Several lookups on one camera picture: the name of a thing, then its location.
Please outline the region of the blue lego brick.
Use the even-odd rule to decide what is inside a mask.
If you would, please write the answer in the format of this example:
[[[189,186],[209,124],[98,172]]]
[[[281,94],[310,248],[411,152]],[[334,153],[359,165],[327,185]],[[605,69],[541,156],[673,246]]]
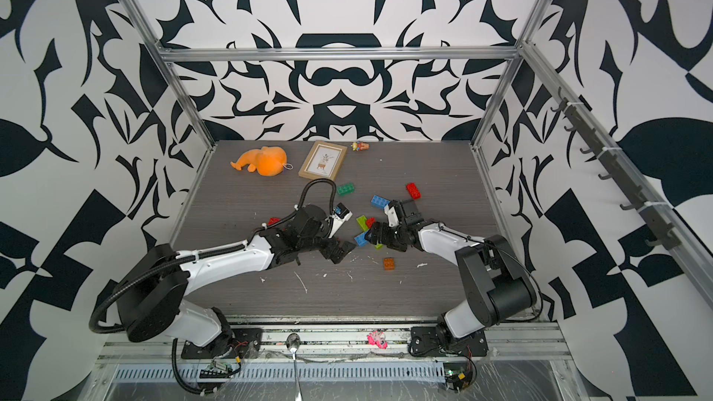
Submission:
[[[354,237],[354,240],[358,247],[363,247],[369,244],[369,241],[367,240],[367,232],[362,232],[358,236]]]
[[[389,204],[390,204],[390,200],[380,197],[378,195],[374,195],[371,198],[371,205],[374,206],[375,208],[380,209],[380,210],[386,209]]]

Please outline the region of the lime lego brick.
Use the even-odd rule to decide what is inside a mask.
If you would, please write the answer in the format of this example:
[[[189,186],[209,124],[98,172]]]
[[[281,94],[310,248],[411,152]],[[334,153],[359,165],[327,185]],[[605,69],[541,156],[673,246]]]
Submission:
[[[362,216],[358,217],[358,219],[356,220],[356,222],[358,222],[358,225],[360,226],[362,232],[368,232],[368,231],[369,231],[369,229],[368,229],[367,226],[366,226],[366,220],[367,220],[367,219],[369,219],[369,218],[365,217],[365,215],[362,215]]]

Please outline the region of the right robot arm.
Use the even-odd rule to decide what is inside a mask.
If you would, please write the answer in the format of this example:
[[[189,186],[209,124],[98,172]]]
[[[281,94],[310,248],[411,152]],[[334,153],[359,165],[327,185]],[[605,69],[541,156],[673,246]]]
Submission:
[[[505,237],[468,235],[425,219],[414,200],[392,200],[386,221],[375,221],[365,239],[399,252],[415,248],[456,265],[465,299],[441,316],[445,341],[460,340],[533,308],[540,291]]]

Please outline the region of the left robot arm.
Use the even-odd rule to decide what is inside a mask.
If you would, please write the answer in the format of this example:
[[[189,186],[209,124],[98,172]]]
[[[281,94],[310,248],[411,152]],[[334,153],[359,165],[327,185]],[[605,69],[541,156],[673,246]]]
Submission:
[[[352,215],[335,201],[337,191],[328,178],[309,181],[289,215],[256,228],[244,241],[184,251],[168,243],[155,246],[94,309],[89,330],[124,332],[132,343],[166,336],[209,356],[228,354],[237,339],[226,316],[216,307],[189,302],[187,295],[221,280],[296,263],[307,252],[340,263],[356,246],[336,236]]]

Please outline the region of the dark green lego brick centre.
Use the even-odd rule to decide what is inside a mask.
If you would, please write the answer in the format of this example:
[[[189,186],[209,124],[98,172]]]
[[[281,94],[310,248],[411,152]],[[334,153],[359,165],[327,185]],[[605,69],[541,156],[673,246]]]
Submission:
[[[339,196],[346,196],[353,194],[356,191],[356,187],[353,183],[345,183],[337,187],[337,194]]]

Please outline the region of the metal spoon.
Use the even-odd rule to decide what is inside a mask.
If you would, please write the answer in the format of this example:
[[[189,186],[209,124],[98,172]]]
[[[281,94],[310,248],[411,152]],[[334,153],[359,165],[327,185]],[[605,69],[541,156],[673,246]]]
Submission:
[[[292,332],[288,335],[285,346],[288,349],[292,362],[293,362],[293,380],[295,384],[295,396],[294,400],[295,401],[302,401],[303,400],[303,394],[302,394],[302,389],[301,389],[301,384],[299,381],[299,370],[297,367],[297,352],[300,348],[301,345],[301,338],[298,333]]]

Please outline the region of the small toy figure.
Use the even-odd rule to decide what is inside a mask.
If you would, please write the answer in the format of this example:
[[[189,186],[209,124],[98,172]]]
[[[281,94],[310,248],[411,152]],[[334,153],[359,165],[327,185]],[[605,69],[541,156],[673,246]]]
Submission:
[[[365,143],[365,142],[353,142],[351,147],[352,147],[353,151],[362,151],[362,150],[368,150],[369,144]]]

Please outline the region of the orange plush toy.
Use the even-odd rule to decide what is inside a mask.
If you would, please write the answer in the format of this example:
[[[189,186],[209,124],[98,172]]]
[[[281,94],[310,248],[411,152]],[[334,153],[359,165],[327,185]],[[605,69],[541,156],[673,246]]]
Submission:
[[[238,171],[246,169],[250,173],[258,172],[260,176],[277,176],[283,170],[292,168],[288,163],[287,153],[280,147],[248,150],[230,165]]]

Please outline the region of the wooden picture frame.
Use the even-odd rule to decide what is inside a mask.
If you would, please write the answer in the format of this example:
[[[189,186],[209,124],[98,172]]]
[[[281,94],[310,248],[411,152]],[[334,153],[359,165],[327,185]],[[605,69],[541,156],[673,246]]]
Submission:
[[[338,175],[347,154],[347,147],[316,141],[306,157],[298,176],[306,179],[327,178]]]

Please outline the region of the pink toy on rail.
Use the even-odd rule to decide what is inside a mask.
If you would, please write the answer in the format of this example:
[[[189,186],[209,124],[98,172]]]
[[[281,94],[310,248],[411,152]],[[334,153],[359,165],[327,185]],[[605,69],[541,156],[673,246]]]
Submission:
[[[382,330],[373,330],[367,336],[367,341],[369,345],[376,346],[379,349],[386,349],[388,347],[388,341],[385,337],[385,332]]]

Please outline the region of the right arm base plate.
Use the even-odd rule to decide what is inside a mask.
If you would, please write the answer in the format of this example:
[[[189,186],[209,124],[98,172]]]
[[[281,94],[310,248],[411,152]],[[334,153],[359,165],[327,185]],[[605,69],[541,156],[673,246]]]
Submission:
[[[482,330],[462,338],[455,338],[444,325],[412,327],[408,353],[414,358],[438,356],[482,358],[488,354],[488,342]]]

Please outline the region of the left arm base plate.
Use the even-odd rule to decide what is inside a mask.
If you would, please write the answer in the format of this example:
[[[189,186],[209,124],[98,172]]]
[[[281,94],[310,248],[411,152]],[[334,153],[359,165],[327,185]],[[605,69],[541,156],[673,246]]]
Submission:
[[[180,357],[185,360],[255,358],[262,347],[263,332],[260,328],[233,329],[231,334],[221,333],[204,347],[185,342]]]

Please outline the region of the wall hook rack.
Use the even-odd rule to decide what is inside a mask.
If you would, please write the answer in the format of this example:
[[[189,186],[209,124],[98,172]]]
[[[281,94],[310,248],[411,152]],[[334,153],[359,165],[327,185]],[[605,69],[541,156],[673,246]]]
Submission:
[[[681,245],[675,232],[675,222],[667,214],[668,204],[645,183],[644,176],[635,167],[625,151],[608,135],[603,126],[593,117],[582,102],[560,97],[553,108],[561,113],[570,126],[568,132],[578,134],[586,147],[580,152],[594,157],[605,169],[601,180],[612,180],[625,196],[627,202],[620,204],[623,211],[635,211],[651,230],[654,238],[648,245],[662,246],[671,251]]]

